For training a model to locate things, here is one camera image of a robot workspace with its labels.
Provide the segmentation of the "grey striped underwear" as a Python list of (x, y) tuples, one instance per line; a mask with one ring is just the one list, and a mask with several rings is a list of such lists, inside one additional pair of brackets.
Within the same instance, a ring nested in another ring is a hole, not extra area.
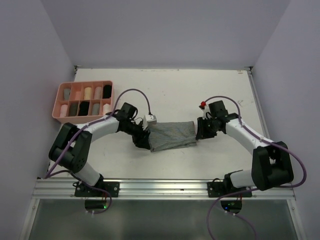
[(197, 145), (193, 121), (158, 122), (148, 129), (150, 131), (148, 142), (153, 153)]

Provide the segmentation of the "beige navy-trimmed underwear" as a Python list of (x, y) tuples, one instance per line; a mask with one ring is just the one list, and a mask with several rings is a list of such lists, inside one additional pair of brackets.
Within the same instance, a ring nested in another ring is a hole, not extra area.
[(90, 100), (92, 95), (92, 87), (85, 87), (83, 92), (83, 99)]

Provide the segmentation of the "plain grey underwear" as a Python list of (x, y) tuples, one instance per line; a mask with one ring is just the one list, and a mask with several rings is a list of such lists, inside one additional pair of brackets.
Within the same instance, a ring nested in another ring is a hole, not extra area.
[(71, 89), (70, 88), (65, 88), (63, 90), (63, 100), (68, 101), (70, 99), (70, 94), (71, 94)]

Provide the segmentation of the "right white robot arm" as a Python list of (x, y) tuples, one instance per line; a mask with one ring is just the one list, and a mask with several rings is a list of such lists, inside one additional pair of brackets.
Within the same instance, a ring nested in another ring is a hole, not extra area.
[(290, 154), (284, 142), (264, 138), (248, 127), (239, 113), (229, 113), (221, 100), (210, 104), (203, 101), (199, 107), (203, 115), (197, 119), (197, 140), (214, 138), (222, 132), (252, 156), (249, 170), (237, 170), (224, 176), (222, 189), (227, 196), (235, 196), (241, 189), (250, 187), (265, 191), (294, 179)]

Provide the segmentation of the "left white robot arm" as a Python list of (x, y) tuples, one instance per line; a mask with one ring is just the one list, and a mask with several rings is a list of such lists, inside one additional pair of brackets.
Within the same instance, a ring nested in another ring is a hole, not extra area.
[(126, 102), (121, 109), (94, 121), (85, 124), (65, 123), (48, 153), (48, 158), (86, 183), (86, 190), (92, 196), (101, 195), (104, 190), (103, 176), (88, 163), (91, 144), (106, 135), (123, 132), (132, 137), (137, 148), (149, 150), (150, 131), (143, 122), (134, 121), (137, 111), (136, 107)]

